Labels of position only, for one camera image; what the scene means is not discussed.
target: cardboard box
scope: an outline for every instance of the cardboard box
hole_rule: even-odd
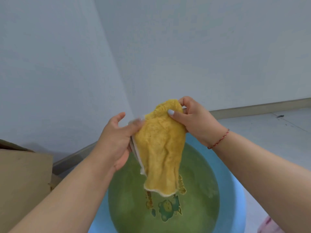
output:
[[[60,183],[52,155],[0,140],[0,233],[6,233]]]

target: tiled floor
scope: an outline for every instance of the tiled floor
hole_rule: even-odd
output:
[[[220,120],[263,148],[311,170],[311,109]],[[267,213],[245,190],[245,233],[257,232]]]

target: water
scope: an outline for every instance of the water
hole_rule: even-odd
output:
[[[218,185],[212,169],[196,149],[185,144],[179,174],[187,192],[168,198],[151,192],[150,204],[143,188],[146,177],[140,174],[140,165],[131,154],[109,186],[109,211],[117,231],[211,233],[219,212]]]

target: cartoon character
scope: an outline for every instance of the cartoon character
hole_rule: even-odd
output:
[[[156,216],[156,210],[153,208],[151,192],[145,190],[145,197],[147,199],[147,201],[146,201],[146,208],[147,209],[151,209],[152,216]]]
[[[177,195],[174,195],[172,200],[164,200],[163,202],[160,202],[159,208],[161,219],[164,222],[169,220],[174,214],[177,215],[177,213],[179,213],[182,215],[179,197]]]
[[[181,175],[178,176],[178,186],[179,186],[178,190],[181,194],[185,194],[187,192]]]

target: red string bracelet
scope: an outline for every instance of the red string bracelet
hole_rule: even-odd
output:
[[[216,145],[218,145],[220,143],[220,141],[222,141],[229,133],[230,129],[228,129],[228,131],[226,132],[226,134],[215,144],[213,145],[212,147],[208,147],[208,149],[212,149],[214,148]]]

